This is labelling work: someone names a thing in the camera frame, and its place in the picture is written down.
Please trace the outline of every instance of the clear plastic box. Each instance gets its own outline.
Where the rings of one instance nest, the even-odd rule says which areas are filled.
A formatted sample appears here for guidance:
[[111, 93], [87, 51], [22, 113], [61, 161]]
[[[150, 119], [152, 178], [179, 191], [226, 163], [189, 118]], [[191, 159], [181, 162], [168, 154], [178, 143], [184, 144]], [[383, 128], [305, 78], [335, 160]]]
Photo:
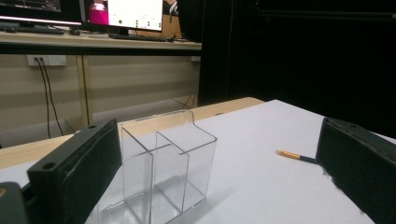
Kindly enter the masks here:
[[217, 138], [190, 110], [121, 125], [123, 164], [86, 223], [167, 223], [205, 199]]

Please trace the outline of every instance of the white table surface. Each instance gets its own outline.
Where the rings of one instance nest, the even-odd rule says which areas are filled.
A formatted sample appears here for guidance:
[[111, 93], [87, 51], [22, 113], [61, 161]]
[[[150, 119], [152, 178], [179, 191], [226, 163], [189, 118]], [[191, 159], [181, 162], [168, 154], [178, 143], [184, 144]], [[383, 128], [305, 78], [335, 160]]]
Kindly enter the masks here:
[[[315, 158], [322, 120], [274, 100], [196, 121], [218, 138], [209, 189], [203, 202], [171, 223], [374, 223], [320, 166], [276, 154], [283, 149]], [[32, 164], [0, 170], [0, 182], [23, 186]]]

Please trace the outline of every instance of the keyboard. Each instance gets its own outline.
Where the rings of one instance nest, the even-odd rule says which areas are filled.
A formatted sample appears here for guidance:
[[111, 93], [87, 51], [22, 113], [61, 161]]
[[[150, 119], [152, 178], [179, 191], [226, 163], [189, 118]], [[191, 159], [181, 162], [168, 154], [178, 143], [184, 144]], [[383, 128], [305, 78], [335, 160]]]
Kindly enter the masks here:
[[31, 34], [44, 34], [44, 35], [64, 35], [63, 30], [51, 29], [46, 26], [24, 27], [17, 25], [4, 25], [0, 24], [0, 31], [8, 33], [31, 33]]
[[124, 40], [141, 40], [141, 41], [154, 41], [154, 42], [173, 42], [173, 38], [158, 36], [158, 35], [119, 35], [109, 34], [108, 37], [113, 39]]

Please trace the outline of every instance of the monitor screen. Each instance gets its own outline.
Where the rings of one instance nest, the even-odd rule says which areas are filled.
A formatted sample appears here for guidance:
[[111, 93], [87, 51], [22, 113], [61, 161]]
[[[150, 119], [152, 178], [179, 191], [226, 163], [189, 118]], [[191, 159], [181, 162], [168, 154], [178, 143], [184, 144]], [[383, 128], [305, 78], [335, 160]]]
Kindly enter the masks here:
[[81, 25], [78, 0], [0, 0], [0, 21]]
[[83, 20], [129, 30], [160, 32], [163, 0], [84, 0]]

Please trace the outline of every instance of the pencil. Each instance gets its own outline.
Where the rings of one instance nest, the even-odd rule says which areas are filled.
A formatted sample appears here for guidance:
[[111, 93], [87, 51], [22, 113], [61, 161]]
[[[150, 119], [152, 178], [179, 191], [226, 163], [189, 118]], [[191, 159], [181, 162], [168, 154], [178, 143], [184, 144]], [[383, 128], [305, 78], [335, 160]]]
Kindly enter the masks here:
[[306, 161], [306, 162], [317, 164], [317, 161], [315, 159], [313, 159], [313, 158], [297, 155], [295, 153], [291, 153], [291, 152], [288, 152], [288, 151], [277, 150], [276, 154], [278, 154], [280, 156], [284, 156], [284, 157], [289, 157], [289, 158], [292, 158], [292, 159], [295, 159], [295, 160], [299, 160], [299, 161]]

